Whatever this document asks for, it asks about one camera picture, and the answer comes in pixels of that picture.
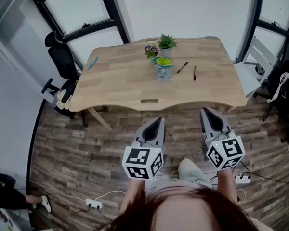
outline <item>pen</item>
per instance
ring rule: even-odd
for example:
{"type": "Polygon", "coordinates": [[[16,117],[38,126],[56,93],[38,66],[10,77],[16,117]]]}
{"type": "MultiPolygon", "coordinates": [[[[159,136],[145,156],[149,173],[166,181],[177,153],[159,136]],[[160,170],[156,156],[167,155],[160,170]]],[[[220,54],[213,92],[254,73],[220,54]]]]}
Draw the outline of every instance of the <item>pen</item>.
{"type": "Polygon", "coordinates": [[[196,66],[194,68],[194,80],[196,80],[196,66]]]}
{"type": "Polygon", "coordinates": [[[97,59],[98,59],[98,56],[95,58],[95,60],[93,61],[93,63],[90,64],[90,66],[88,67],[88,70],[96,63],[97,59]]]}
{"type": "Polygon", "coordinates": [[[188,64],[188,62],[184,63],[183,66],[178,70],[177,74],[188,64]]]}

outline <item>white chair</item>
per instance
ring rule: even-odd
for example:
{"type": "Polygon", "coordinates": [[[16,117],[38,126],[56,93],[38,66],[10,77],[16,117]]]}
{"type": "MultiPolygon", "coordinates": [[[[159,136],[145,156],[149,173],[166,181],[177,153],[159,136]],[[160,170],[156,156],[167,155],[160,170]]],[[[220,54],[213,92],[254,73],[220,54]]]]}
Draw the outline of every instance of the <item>white chair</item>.
{"type": "MultiPolygon", "coordinates": [[[[243,59],[243,62],[234,64],[236,73],[239,76],[241,81],[244,94],[248,99],[250,99],[256,90],[261,86],[264,80],[267,79],[268,75],[272,71],[275,63],[277,61],[277,57],[275,57],[257,38],[254,36],[251,40],[250,47],[246,52],[246,55],[243,59]],[[259,63],[261,67],[265,69],[264,75],[260,76],[256,73],[254,65],[251,68],[251,71],[246,68],[244,65],[248,55],[251,54],[252,57],[259,63]]],[[[231,107],[228,112],[234,110],[234,107],[231,107]]]]}

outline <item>person's hand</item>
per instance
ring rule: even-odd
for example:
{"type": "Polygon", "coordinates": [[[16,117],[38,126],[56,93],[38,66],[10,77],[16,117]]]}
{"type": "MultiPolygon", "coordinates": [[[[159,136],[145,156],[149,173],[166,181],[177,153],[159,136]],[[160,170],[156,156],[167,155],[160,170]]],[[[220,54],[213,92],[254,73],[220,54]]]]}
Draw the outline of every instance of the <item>person's hand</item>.
{"type": "Polygon", "coordinates": [[[0,220],[3,221],[3,222],[7,222],[8,219],[6,218],[5,215],[0,215],[0,220]]]}

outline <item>white cable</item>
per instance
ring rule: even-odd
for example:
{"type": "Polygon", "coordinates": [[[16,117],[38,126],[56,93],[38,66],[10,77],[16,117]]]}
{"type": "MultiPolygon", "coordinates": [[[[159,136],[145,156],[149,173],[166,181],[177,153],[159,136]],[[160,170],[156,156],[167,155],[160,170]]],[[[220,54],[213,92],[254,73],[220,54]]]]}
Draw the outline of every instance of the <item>white cable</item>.
{"type": "Polygon", "coordinates": [[[52,191],[54,191],[54,192],[56,192],[56,193],[59,193],[59,194],[62,194],[62,195],[64,195],[64,196],[66,196],[66,197],[69,197],[69,198],[77,198],[77,199],[79,199],[79,200],[81,200],[81,201],[86,202],[84,199],[67,195],[67,194],[65,194],[65,193],[59,192],[59,191],[57,191],[57,190],[54,190],[54,189],[52,189],[52,188],[50,188],[50,187],[46,187],[46,186],[43,186],[43,185],[41,185],[41,184],[38,184],[38,183],[36,183],[36,182],[34,182],[34,181],[32,181],[32,180],[28,180],[28,181],[33,182],[34,184],[37,184],[37,185],[39,185],[39,186],[41,186],[41,187],[48,188],[48,189],[50,189],[50,190],[52,190],[52,191]]]}
{"type": "Polygon", "coordinates": [[[98,200],[98,199],[100,199],[100,198],[103,198],[103,197],[105,197],[106,195],[108,195],[108,194],[110,194],[110,193],[118,193],[118,192],[120,192],[120,193],[124,193],[124,194],[126,194],[124,191],[121,191],[121,190],[115,190],[115,191],[111,191],[111,192],[108,192],[108,193],[106,193],[106,194],[104,194],[103,196],[100,196],[100,197],[97,197],[94,201],[96,201],[96,200],[98,200]]]}
{"type": "Polygon", "coordinates": [[[240,191],[240,190],[243,191],[243,193],[244,193],[244,199],[242,201],[239,201],[238,203],[244,202],[244,200],[246,198],[246,192],[243,189],[238,189],[237,191],[240,191]]]}
{"type": "Polygon", "coordinates": [[[208,174],[213,174],[213,173],[217,173],[217,171],[213,171],[213,172],[203,172],[205,175],[208,175],[208,174]]]}

